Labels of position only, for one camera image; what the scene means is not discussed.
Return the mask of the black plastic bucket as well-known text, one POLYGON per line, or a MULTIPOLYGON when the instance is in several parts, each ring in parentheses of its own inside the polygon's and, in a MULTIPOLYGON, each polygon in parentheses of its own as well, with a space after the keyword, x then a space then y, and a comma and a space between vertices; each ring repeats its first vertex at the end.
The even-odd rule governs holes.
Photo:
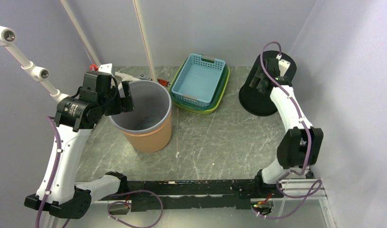
POLYGON ((280 88, 276 86, 272 81, 271 90, 266 95, 258 92, 256 89, 249 87, 249 84, 255 72, 259 67, 261 67, 261 63, 264 64, 267 72, 278 84, 280 84, 282 87, 292 87, 292 80, 297 71, 296 63, 289 55, 282 53, 282 58, 290 61, 291 65, 285 76, 281 77, 278 59, 276 59, 276 56, 278 54, 280 54, 278 51, 270 50, 263 52, 262 55, 258 55, 244 85, 239 90, 240 104, 246 111, 253 115, 269 116, 278 111, 278 108, 271 99, 271 93, 274 88, 276 88, 277 90, 279 90, 280 88))

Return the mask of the grey plastic bucket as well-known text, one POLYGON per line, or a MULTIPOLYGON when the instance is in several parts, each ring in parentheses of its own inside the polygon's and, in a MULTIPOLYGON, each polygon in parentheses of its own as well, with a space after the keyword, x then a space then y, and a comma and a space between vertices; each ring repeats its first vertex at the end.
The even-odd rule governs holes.
POLYGON ((127 133, 148 133, 163 124, 171 115, 171 97, 167 89, 149 80, 129 83, 134 110, 111 115, 109 120, 127 133))

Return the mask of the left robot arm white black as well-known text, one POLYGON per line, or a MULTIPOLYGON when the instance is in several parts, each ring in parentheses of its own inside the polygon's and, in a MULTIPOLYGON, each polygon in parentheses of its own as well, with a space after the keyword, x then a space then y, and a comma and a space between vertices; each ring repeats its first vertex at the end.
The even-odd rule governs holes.
POLYGON ((129 82, 118 84, 109 73, 86 72, 77 93, 61 99, 49 120, 55 136, 50 160, 40 187, 24 205, 60 219, 79 219, 94 201, 109 195, 125 198, 127 177, 119 172, 107 172, 86 184, 76 184, 75 178, 85 144, 101 117, 133 109, 129 82))

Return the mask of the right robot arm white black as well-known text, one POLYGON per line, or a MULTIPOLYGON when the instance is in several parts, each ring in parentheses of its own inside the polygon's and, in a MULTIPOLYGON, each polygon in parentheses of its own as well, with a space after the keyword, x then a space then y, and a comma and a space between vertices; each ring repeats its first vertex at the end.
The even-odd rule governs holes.
POLYGON ((294 94, 290 79, 280 69, 280 55, 262 60, 257 74, 257 88, 265 92, 276 107, 286 131, 277 148, 276 159, 261 170, 261 180, 255 182, 254 192, 266 197, 276 184, 290 174, 303 175, 313 165, 320 150, 323 131, 306 118, 294 94))

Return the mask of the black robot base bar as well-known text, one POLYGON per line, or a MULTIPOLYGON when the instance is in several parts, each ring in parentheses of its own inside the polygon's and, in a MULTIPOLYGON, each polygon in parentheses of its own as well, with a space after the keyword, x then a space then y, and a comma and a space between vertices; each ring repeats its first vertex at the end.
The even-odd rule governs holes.
POLYGON ((282 199, 274 184, 257 175, 232 180, 129 180, 105 200, 131 202, 133 212, 155 209, 250 209, 258 201, 282 199))

